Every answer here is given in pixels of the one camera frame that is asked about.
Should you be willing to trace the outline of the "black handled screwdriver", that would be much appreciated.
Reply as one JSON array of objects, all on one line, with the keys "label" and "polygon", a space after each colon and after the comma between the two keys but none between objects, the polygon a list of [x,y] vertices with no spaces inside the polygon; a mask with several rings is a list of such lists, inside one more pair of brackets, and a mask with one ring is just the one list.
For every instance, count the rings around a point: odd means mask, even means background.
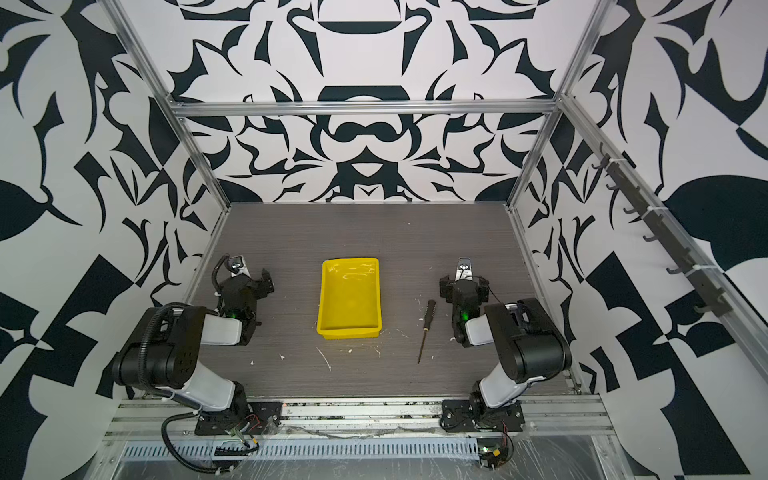
[{"label": "black handled screwdriver", "polygon": [[423,334],[422,334],[422,340],[420,343],[420,348],[418,352],[417,362],[420,363],[421,359],[423,357],[423,351],[425,348],[425,343],[427,339],[427,335],[431,329],[432,322],[434,320],[435,315],[435,309],[436,309],[436,301],[433,299],[430,299],[427,302],[426,311],[423,317]]}]

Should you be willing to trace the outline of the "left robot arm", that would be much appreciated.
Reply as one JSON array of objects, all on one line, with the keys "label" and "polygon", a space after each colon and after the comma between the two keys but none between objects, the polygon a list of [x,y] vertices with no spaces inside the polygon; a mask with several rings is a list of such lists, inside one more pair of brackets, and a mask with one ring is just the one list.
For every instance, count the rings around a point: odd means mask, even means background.
[{"label": "left robot arm", "polygon": [[266,269],[257,279],[240,271],[215,288],[215,310],[181,302],[146,310],[111,365],[116,384],[191,408],[202,435],[241,430],[255,415],[243,385],[206,367],[201,348],[248,345],[261,325],[258,302],[275,291]]}]

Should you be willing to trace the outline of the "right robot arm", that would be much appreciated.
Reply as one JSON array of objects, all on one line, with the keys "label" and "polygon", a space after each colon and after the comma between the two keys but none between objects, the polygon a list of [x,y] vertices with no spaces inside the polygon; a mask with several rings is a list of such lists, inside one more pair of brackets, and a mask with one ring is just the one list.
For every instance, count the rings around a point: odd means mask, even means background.
[{"label": "right robot arm", "polygon": [[467,412],[480,428],[511,415],[512,406],[534,384],[568,370],[572,354],[565,337],[540,301],[492,303],[483,277],[439,280],[440,297],[452,306],[455,340],[465,348],[492,346],[498,361],[476,382]]}]

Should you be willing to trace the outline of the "yellow plastic bin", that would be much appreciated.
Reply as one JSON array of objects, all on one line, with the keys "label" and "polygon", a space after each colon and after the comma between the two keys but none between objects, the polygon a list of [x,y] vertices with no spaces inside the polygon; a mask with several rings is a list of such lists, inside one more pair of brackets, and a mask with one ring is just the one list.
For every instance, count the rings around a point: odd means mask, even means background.
[{"label": "yellow plastic bin", "polygon": [[382,324],[379,260],[324,261],[317,333],[325,340],[376,338]]}]

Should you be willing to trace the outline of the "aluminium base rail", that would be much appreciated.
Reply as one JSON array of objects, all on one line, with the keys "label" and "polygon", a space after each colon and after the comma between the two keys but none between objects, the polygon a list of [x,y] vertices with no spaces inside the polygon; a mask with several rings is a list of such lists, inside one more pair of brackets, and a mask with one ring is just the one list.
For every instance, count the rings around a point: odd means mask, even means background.
[{"label": "aluminium base rail", "polygon": [[480,419],[460,399],[440,397],[294,398],[257,401],[243,432],[276,438],[482,436],[506,431],[530,436],[609,436],[615,429],[594,395],[522,396]]}]

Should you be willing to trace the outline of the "aluminium corner post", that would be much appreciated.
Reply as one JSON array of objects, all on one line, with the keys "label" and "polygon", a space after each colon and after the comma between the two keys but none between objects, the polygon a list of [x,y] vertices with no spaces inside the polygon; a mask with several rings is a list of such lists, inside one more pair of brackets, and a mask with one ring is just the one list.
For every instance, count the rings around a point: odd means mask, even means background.
[{"label": "aluminium corner post", "polygon": [[516,208],[517,201],[525,190],[525,187],[530,181],[534,171],[536,170],[536,165],[540,161],[543,155],[543,150],[551,139],[551,136],[561,116],[562,110],[558,106],[556,106],[551,113],[546,115],[542,128],[539,130],[535,142],[523,162],[521,173],[518,176],[507,200],[507,209],[509,211],[512,211]]}]

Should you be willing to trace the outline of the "aluminium frame crossbar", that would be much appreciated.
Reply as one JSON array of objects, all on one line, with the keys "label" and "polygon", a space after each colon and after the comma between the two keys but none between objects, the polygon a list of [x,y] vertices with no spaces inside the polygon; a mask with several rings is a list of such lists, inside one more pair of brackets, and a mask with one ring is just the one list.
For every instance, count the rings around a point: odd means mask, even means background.
[{"label": "aluminium frame crossbar", "polygon": [[372,100],[314,102],[171,102],[177,117],[284,116],[284,115],[383,115],[383,114],[464,114],[534,113],[553,111],[551,99],[524,100]]}]

